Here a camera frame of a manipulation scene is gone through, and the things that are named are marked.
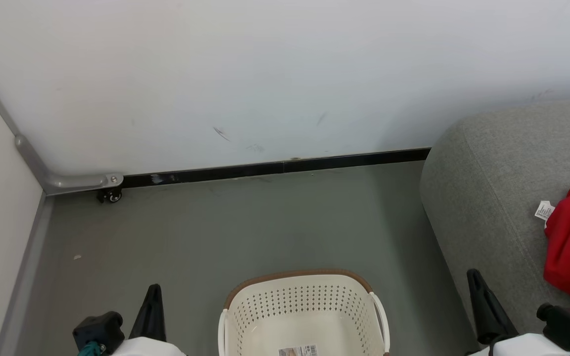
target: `white plastic basket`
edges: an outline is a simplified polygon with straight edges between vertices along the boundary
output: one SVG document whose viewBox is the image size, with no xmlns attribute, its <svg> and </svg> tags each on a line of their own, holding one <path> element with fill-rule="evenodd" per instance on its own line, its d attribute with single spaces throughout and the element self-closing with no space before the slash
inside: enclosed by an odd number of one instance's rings
<svg viewBox="0 0 570 356">
<path fill-rule="evenodd" d="M 389 349 L 382 303 L 347 270 L 245 281 L 219 318 L 219 356 L 388 356 Z"/>
</svg>

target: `basket bottom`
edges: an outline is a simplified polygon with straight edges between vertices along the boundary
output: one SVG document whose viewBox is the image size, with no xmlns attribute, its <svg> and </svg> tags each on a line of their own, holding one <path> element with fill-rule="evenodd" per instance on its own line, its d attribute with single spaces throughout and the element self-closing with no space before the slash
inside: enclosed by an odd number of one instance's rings
<svg viewBox="0 0 570 356">
<path fill-rule="evenodd" d="M 339 312 L 305 312 L 260 320 L 244 334 L 242 356 L 299 356 L 289 348 L 309 347 L 303 356 L 367 356 L 351 317 Z"/>
</svg>

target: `caster wheel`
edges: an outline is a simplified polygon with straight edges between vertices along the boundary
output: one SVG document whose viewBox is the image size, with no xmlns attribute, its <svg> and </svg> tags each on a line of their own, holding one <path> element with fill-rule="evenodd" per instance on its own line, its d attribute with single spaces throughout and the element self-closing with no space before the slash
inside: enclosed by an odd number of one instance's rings
<svg viewBox="0 0 570 356">
<path fill-rule="evenodd" d="M 102 189 L 98 191 L 98 194 L 95 196 L 95 198 L 100 201 L 101 204 L 105 201 L 109 201 L 109 203 L 116 203 L 118 200 L 120 200 L 120 198 L 122 198 L 122 189 Z"/>
</svg>

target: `sofa seam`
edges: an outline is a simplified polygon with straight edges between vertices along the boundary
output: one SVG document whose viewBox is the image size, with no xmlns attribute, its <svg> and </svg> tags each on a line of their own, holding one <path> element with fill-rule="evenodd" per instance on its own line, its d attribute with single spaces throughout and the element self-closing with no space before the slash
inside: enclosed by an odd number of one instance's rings
<svg viewBox="0 0 570 356">
<path fill-rule="evenodd" d="M 518 246 L 518 250 L 522 253 L 522 256 L 525 257 L 525 262 L 524 262 L 525 265 L 527 265 L 527 267 L 530 268 L 531 271 L 534 271 L 535 270 L 535 268 L 533 268 L 534 266 L 532 266 L 532 264 L 530 264 L 531 255 L 529 254 L 529 252 L 527 252 L 527 250 L 525 248 L 523 248 L 522 243 L 521 243 L 521 239 L 520 239 L 520 234 L 518 233 L 518 230 L 516 229 L 511 217 L 507 213 L 507 210 L 505 210 L 502 201 L 500 200 L 500 198 L 498 198 L 498 194 L 496 194 L 496 191 L 494 189 L 493 184 L 491 183 L 491 180 L 489 180 L 489 177 L 487 176 L 484 168 L 482 167 L 481 163 L 477 159 L 475 152 L 473 151 L 473 148 L 470 146 L 470 143 L 468 142 L 468 137 L 466 136 L 465 123 L 462 122 L 460 124 L 460 126 L 461 126 L 461 136 L 463 136 L 463 141 L 466 143 L 466 147 L 468 148 L 468 151 L 470 151 L 473 160 L 475 161 L 476 165 L 479 167 L 482 176 L 485 178 L 485 181 L 488 183 L 488 186 L 489 186 L 489 189 L 491 191 L 492 196 L 497 201 L 498 207 L 500 208 L 501 212 L 504 214 L 505 218 L 507 219 L 507 224 L 510 226 L 511 230 L 514 232 L 514 236 L 516 237 L 516 245 Z M 544 280 L 538 281 L 538 277 L 536 277 L 536 275 L 534 275 L 533 278 L 536 279 L 536 282 L 540 282 L 539 284 L 540 284 L 541 288 L 543 289 L 543 291 L 545 292 L 545 294 L 552 295 L 552 293 L 550 293 L 547 286 L 545 285 Z"/>
</svg>

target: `gray fabric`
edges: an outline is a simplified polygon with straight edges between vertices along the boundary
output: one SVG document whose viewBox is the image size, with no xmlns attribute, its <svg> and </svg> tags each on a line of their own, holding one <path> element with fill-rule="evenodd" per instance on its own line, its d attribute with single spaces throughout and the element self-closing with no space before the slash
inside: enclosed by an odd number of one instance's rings
<svg viewBox="0 0 570 356">
<path fill-rule="evenodd" d="M 477 268 L 521 333 L 540 333 L 536 309 L 570 306 L 543 279 L 547 239 L 534 217 L 570 188 L 570 101 L 463 119 L 430 151 L 421 199 L 473 322 L 466 271 Z"/>
</svg>

